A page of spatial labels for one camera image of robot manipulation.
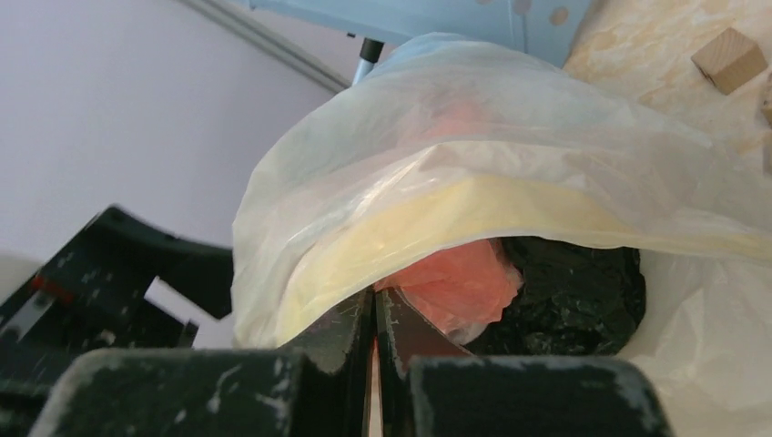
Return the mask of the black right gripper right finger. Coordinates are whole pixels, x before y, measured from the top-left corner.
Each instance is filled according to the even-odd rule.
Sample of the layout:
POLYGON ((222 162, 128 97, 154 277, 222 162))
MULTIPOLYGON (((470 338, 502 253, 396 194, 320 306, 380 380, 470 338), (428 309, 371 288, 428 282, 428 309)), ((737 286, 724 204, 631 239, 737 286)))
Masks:
POLYGON ((671 436, 654 387, 617 359, 478 356, 397 290, 375 293, 387 436, 671 436))

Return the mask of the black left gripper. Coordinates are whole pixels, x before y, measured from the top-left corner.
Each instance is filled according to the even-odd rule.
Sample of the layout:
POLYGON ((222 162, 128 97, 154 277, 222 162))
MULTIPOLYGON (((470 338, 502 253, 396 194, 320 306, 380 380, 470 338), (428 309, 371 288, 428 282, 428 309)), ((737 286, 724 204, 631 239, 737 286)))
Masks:
POLYGON ((1 301, 1 433, 24 436, 59 376, 102 348, 188 348, 198 332, 146 299, 160 280, 215 319, 231 311, 229 249, 112 206, 1 301))

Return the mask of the large translucent white plastic bag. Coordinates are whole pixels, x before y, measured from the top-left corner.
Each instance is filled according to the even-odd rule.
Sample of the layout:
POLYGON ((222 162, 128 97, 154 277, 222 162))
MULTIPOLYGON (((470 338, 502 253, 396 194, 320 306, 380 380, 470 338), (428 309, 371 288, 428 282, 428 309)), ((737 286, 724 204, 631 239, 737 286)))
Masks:
POLYGON ((395 50, 289 130, 233 223, 234 340, 272 349, 440 249, 537 236, 642 252, 621 357, 679 436, 771 433, 771 183, 736 153, 532 56, 395 50))

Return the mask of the red translucent trash bag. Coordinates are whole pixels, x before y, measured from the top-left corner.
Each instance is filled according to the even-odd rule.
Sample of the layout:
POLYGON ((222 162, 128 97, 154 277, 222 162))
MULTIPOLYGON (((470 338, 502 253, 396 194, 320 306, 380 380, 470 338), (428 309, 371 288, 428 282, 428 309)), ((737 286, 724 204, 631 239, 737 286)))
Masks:
POLYGON ((522 274, 505 257, 502 242, 481 239, 433 253, 373 288, 400 290, 442 334, 465 345, 502 319, 522 285, 522 274))

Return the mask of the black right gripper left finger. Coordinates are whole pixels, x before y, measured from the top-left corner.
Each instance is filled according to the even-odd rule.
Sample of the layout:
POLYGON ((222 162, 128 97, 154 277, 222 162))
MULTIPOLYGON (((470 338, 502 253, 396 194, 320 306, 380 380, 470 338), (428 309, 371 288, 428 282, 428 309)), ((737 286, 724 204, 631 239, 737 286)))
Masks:
POLYGON ((276 350, 106 349, 65 371, 34 436, 362 436, 374 302, 361 291, 276 350))

